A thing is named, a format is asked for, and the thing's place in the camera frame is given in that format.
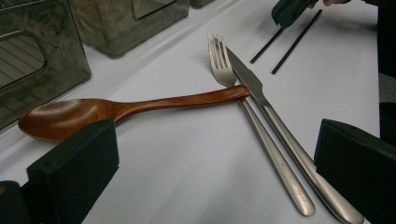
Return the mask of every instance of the spoon bowl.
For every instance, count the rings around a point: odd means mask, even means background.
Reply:
[[[239,85],[221,91],[164,98],[158,100],[119,103],[104,99],[77,99],[39,106],[19,119],[20,129],[37,139],[63,141],[87,124],[107,118],[117,123],[134,114],[191,106],[211,106],[242,100],[250,95],[248,87]]]

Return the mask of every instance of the metal knife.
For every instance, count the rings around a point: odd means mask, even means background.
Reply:
[[[306,151],[300,146],[289,129],[280,119],[262,93],[262,83],[234,54],[227,49],[231,66],[239,79],[250,88],[251,95],[269,121],[276,135],[299,165],[306,179],[319,198],[330,211],[343,223],[363,223],[364,216],[358,212],[337,190],[316,172],[316,166]]]

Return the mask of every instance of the black chopsticks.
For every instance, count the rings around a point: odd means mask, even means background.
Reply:
[[[256,54],[256,56],[254,56],[254,58],[250,61],[251,63],[256,62],[256,60],[258,60],[260,58],[260,56],[262,56],[262,54],[270,47],[270,45],[274,42],[274,40],[276,40],[276,38],[278,36],[280,36],[283,32],[283,29],[280,28],[276,34],[270,39],[270,41],[268,41],[268,43]]]
[[[282,59],[279,61],[279,63],[276,65],[274,70],[271,72],[273,75],[276,74],[276,72],[279,70],[279,68],[282,66],[282,64],[288,59],[288,57],[291,55],[293,50],[296,48],[297,44],[303,39],[304,35],[306,32],[308,32],[309,28],[314,24],[314,22],[318,19],[320,13],[322,12],[322,9],[320,9],[317,14],[315,14],[314,18],[305,26],[303,31],[299,34],[299,36],[296,38],[296,40],[293,42],[293,44],[290,46],[286,54],[282,57]],[[270,47],[270,45],[282,34],[284,29],[280,28],[276,34],[268,41],[267,44],[253,57],[253,59],[250,61],[251,63],[255,63],[259,57]]]
[[[300,42],[301,39],[303,39],[304,35],[306,32],[309,30],[309,28],[314,24],[314,22],[318,19],[320,13],[322,12],[322,9],[320,9],[317,14],[312,18],[311,22],[308,23],[308,25],[305,26],[303,31],[298,35],[297,39],[294,40],[293,44],[290,46],[286,54],[283,56],[283,58],[280,60],[280,62],[276,65],[274,70],[271,72],[273,75],[276,74],[277,70],[282,66],[282,64],[288,59],[289,55],[293,52],[293,50],[296,48],[297,44]]]

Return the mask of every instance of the metal fork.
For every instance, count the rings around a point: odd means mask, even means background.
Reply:
[[[213,75],[218,83],[231,87],[235,85],[236,76],[233,73],[230,61],[227,55],[227,49],[223,37],[209,37],[209,59],[212,65]],[[265,130],[256,113],[251,108],[247,100],[241,101],[242,106],[246,109],[248,117],[260,138],[264,151],[267,153],[271,163],[282,181],[283,186],[288,192],[291,200],[296,206],[298,212],[303,216],[309,217],[315,214],[315,206],[301,185],[297,176],[291,170],[288,162],[280,153],[276,144],[269,133]]]

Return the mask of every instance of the white table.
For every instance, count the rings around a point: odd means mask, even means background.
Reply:
[[[222,89],[212,76],[207,36],[223,34],[311,157],[322,119],[379,136],[376,8],[360,1],[317,3],[251,64],[278,30],[271,18],[275,4],[216,0],[117,60],[85,46],[92,79],[61,99],[127,102]],[[319,8],[318,21],[271,75]],[[245,112],[230,104],[148,112],[119,125],[120,169],[84,223],[337,223],[254,109],[314,201],[315,215],[296,211]],[[16,126],[2,132],[0,142],[0,179],[21,185],[27,166],[56,146]]]

